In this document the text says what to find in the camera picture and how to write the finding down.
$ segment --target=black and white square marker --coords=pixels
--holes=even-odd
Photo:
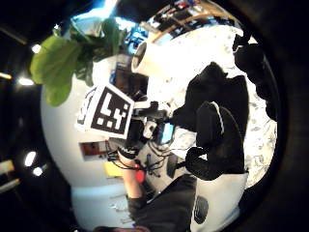
[[[134,101],[115,86],[98,86],[92,97],[86,96],[77,124],[84,122],[85,131],[103,136],[126,138]]]

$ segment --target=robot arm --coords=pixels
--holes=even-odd
[[[223,229],[239,215],[239,201],[248,173],[243,167],[242,140],[232,114],[205,101],[197,111],[197,146],[185,167],[197,177],[190,229]]]

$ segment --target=potted plant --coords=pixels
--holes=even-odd
[[[32,79],[43,85],[45,100],[52,106],[68,98],[74,76],[92,86],[94,62],[124,51],[127,31],[120,30],[115,17],[108,17],[101,22],[98,36],[86,35],[72,19],[69,35],[65,39],[60,29],[54,29],[30,65]]]

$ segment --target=white pot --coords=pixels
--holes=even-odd
[[[150,77],[169,82],[177,70],[176,54],[166,46],[142,42],[132,59],[131,69]]]

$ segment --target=ceiling light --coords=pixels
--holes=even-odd
[[[33,161],[36,158],[37,153],[36,152],[30,152],[27,154],[25,159],[25,166],[31,166]]]
[[[39,53],[40,52],[40,50],[41,50],[41,46],[40,45],[38,45],[38,44],[35,44],[35,45],[33,45],[32,47],[31,47],[31,49],[32,49],[32,51],[34,52],[34,53]]]
[[[30,86],[30,85],[33,85],[34,82],[32,79],[29,79],[29,78],[25,78],[25,77],[21,77],[19,80],[18,80],[18,83],[21,84],[21,85],[24,85],[24,86]]]
[[[12,76],[3,72],[0,72],[0,77],[5,79],[12,79]]]
[[[35,169],[33,169],[33,174],[35,176],[41,176],[42,175],[42,169],[40,167],[36,167]]]

